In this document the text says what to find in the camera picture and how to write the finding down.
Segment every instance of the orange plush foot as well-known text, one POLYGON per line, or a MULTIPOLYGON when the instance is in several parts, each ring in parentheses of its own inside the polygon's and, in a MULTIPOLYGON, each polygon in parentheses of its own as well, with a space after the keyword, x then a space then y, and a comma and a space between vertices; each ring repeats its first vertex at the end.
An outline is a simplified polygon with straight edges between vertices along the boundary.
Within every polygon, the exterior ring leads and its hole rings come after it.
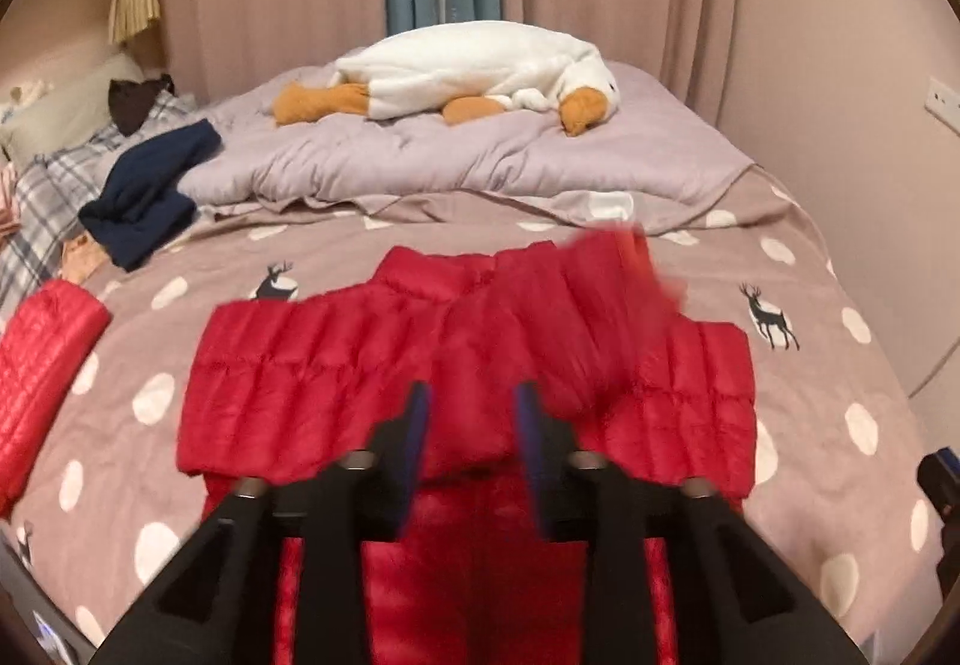
POLYGON ((607 115, 607 98, 595 88, 581 86, 560 103, 560 120, 570 137, 587 131, 607 115))
POLYGON ((363 83, 343 83, 332 88, 306 88, 291 83, 274 100, 277 125, 319 121, 330 113, 366 116, 370 109, 370 90, 363 83))
POLYGON ((454 127, 457 124, 465 124, 467 121, 475 121, 478 118, 486 118, 505 112, 507 112, 507 108, 498 101, 491 100, 491 98, 461 97, 446 103, 443 108, 443 120, 454 127))

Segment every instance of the metal screw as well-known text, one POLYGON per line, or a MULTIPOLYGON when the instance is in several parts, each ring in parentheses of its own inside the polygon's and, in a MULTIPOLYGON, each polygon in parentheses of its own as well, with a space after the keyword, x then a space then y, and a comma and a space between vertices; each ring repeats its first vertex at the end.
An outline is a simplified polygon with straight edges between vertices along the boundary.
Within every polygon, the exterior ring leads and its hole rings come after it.
POLYGON ((600 470, 607 466, 607 458, 595 451, 574 451, 566 460, 577 470, 600 470))
POLYGON ((253 499, 264 494, 269 488, 269 483, 262 478, 241 478, 237 486, 234 486, 233 493, 237 497, 253 499))
POLYGON ((688 478, 683 482, 683 494, 693 498, 694 500, 699 500, 704 497, 712 497, 717 493, 717 487, 714 486, 708 479, 695 476, 694 478, 688 478))
POLYGON ((340 464, 347 470, 370 470, 376 464, 376 454, 373 451, 352 451, 340 460, 340 464))

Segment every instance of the red puffer jacket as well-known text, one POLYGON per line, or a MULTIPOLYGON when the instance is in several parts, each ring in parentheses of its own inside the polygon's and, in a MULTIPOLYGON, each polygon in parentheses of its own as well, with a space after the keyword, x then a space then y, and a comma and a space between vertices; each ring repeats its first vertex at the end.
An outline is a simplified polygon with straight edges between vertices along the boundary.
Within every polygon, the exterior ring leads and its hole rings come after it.
POLYGON ((0 514, 23 493, 67 387, 109 322, 86 291, 54 279, 7 326, 0 339, 0 514))
MULTIPOLYGON (((623 232, 493 257, 395 248, 361 286, 219 307, 187 387, 179 468, 205 474, 211 505, 239 476, 308 478, 362 446, 414 380, 432 397, 412 518, 400 543, 364 552, 380 665, 577 661, 583 551, 536 536, 512 433, 522 381, 637 476, 708 476, 735 501, 752 487, 745 336, 678 315, 644 240, 623 232)), ((666 662, 669 585, 656 544, 648 555, 666 662)), ((278 662, 295 592, 288 563, 278 662)))

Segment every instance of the white plush toy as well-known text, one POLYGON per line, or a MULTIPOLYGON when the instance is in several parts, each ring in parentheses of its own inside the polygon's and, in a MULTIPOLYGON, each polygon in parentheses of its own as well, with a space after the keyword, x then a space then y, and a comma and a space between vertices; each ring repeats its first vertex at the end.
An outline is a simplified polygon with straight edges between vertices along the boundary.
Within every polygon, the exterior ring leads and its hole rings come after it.
POLYGON ((620 103, 596 46, 511 21, 413 29, 343 56, 328 88, 287 86, 274 101, 280 125, 355 113, 382 121, 431 110, 450 124, 509 110, 560 111, 577 135, 620 103))

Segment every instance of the beige pillow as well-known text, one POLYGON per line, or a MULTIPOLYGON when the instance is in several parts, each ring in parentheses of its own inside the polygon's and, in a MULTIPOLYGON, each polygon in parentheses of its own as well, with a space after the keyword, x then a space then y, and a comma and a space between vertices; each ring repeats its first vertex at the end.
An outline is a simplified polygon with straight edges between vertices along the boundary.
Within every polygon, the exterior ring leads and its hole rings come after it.
POLYGON ((110 122, 110 81, 143 80, 126 53, 117 53, 92 72, 56 87, 0 127, 0 148, 24 170, 34 156, 75 148, 110 122))

